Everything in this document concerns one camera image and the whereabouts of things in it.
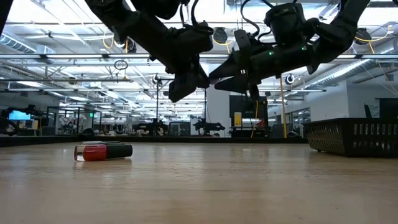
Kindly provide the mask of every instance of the black basket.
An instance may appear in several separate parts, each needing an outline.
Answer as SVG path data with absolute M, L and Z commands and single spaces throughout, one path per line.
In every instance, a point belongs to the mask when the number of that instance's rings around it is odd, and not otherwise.
M 398 119 L 339 118 L 305 124 L 312 149 L 349 157 L 398 157 Z

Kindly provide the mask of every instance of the table surface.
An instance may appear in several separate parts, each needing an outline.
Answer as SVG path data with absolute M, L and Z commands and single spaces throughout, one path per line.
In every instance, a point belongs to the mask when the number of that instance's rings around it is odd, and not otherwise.
M 397 223 L 398 161 L 306 144 L 134 144 L 74 162 L 76 144 L 0 149 L 3 223 Z

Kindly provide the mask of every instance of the yellow pole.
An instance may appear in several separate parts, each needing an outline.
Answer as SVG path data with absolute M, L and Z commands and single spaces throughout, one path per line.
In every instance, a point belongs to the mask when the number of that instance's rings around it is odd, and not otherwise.
M 287 138 L 286 133 L 286 114 L 285 114 L 285 96 L 284 96 L 284 86 L 282 84 L 282 76 L 279 78 L 280 81 L 280 95 L 282 96 L 282 109 L 283 109 L 283 118 L 284 118 L 284 137 Z

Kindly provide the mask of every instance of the computer monitor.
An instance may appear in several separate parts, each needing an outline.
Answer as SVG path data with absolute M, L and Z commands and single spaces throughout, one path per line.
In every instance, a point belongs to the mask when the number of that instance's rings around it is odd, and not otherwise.
M 11 121 L 28 121 L 31 119 L 31 115 L 30 114 L 26 114 L 24 112 L 20 112 L 20 111 L 12 111 L 9 115 L 8 115 L 8 120 Z

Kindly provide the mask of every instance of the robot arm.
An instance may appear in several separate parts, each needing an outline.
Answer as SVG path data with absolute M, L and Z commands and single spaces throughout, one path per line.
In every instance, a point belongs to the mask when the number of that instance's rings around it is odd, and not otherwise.
M 175 74 L 169 88 L 172 101 L 186 97 L 196 87 L 209 87 L 208 77 L 199 64 L 199 53 L 213 48 L 213 29 L 206 22 L 168 29 L 156 18 L 170 19 L 178 7 L 187 5 L 189 0 L 131 0 L 137 9 L 135 12 L 130 11 L 123 0 L 85 1 L 114 33 L 115 41 L 124 42 L 130 37 L 150 53 L 151 60 L 159 60 L 167 73 Z
M 238 93 L 249 90 L 251 97 L 256 99 L 259 96 L 257 85 L 264 78 L 280 78 L 282 73 L 304 66 L 312 74 L 320 63 L 331 62 L 349 49 L 359 18 L 369 2 L 341 0 L 341 10 L 330 24 L 318 19 L 306 21 L 302 5 L 295 2 L 271 5 L 264 23 L 271 28 L 276 43 L 262 43 L 255 39 L 257 34 L 237 30 L 234 34 L 239 51 L 233 51 L 209 77 L 217 80 L 233 76 L 218 82 L 215 88 Z M 312 42 L 310 39 L 315 34 L 319 38 Z

